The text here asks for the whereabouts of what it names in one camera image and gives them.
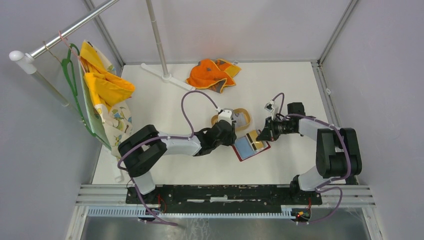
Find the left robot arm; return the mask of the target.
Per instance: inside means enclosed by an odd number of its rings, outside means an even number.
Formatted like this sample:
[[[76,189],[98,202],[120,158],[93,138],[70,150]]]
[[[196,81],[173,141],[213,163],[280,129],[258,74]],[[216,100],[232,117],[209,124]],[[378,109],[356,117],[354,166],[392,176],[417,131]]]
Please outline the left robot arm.
[[[193,157],[210,154],[219,146],[232,146],[236,140],[235,122],[219,120],[212,127],[189,135],[170,135],[148,124],[118,146],[128,175],[138,188],[138,197],[145,204],[157,198],[156,184],[150,173],[158,160],[167,155]]]

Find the red leather card holder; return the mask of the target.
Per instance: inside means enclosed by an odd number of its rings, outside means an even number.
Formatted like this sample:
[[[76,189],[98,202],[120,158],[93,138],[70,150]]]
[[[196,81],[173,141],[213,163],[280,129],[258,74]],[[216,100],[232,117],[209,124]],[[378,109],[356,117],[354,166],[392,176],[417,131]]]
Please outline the red leather card holder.
[[[261,151],[253,151],[245,134],[244,136],[235,140],[234,145],[232,146],[232,149],[234,150],[238,160],[240,162],[243,162],[271,148],[270,144],[267,141],[262,141],[262,142],[264,143],[264,148]]]

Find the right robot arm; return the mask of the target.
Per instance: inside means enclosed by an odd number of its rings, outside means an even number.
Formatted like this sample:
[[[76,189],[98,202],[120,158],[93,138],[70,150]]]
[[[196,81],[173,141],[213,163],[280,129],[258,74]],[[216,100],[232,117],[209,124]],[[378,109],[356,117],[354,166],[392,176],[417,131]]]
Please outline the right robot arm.
[[[299,134],[316,143],[315,166],[307,172],[296,175],[290,182],[289,199],[302,204],[309,198],[309,192],[362,171],[362,158],[357,133],[353,128],[339,128],[313,116],[305,114],[301,102],[288,104],[287,115],[276,113],[275,102],[265,105],[270,116],[265,119],[263,130],[256,140],[274,142],[281,135]]]

